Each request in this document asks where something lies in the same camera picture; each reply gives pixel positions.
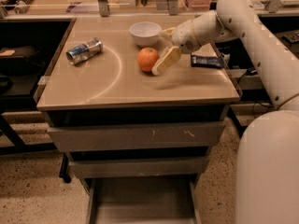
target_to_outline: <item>white bowl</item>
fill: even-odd
[[[159,24],[149,21],[135,23],[129,29],[132,39],[141,48],[155,45],[161,31]]]

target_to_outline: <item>open drawer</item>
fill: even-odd
[[[86,223],[201,223],[188,175],[93,179]]]

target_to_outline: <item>white robotic arm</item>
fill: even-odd
[[[152,69],[160,75],[181,53],[234,33],[277,111],[254,120],[237,155],[235,224],[299,223],[299,61],[261,23],[251,0],[219,0],[217,10],[169,33],[173,48]]]

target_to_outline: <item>workbench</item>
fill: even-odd
[[[76,17],[37,108],[47,118],[56,147],[66,154],[70,169],[91,195],[91,223],[94,218],[112,221],[107,212],[111,206],[106,206],[113,199],[109,196],[114,193],[112,187],[118,190],[118,197],[132,188],[130,196],[140,195],[144,200],[153,193],[177,193],[182,187],[192,187],[206,169],[210,149],[219,143],[223,119],[230,104],[239,100],[225,69],[191,68],[190,56],[183,55],[164,74],[146,74],[136,63],[140,48],[128,32],[139,21],[157,22],[165,29],[191,18],[190,14],[167,19],[162,15]],[[103,51],[84,63],[70,64],[65,52],[95,36],[103,42]],[[154,47],[162,52],[167,45],[160,38]],[[215,54],[213,46],[203,47],[202,52]],[[120,188],[121,184],[127,184],[126,188]],[[149,194],[144,197],[142,190]],[[167,199],[178,205],[173,208],[184,205],[177,197]],[[127,198],[127,204],[140,203]],[[132,209],[124,200],[113,207],[120,208],[121,202],[121,208]],[[98,202],[103,203],[94,208]],[[196,215],[187,216],[190,221]],[[126,218],[132,221],[135,217]]]

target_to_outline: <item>speckled floor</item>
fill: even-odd
[[[239,137],[231,120],[225,122],[221,141],[213,147],[210,163],[195,189],[203,224],[234,223]],[[36,140],[33,131],[39,130],[38,138],[47,139],[42,125],[29,124],[19,132],[32,141]],[[31,131],[31,137],[24,130]],[[2,136],[0,146],[4,143]],[[0,223],[85,223],[89,196],[72,174],[69,184],[58,177],[62,158],[58,151],[0,156]]]

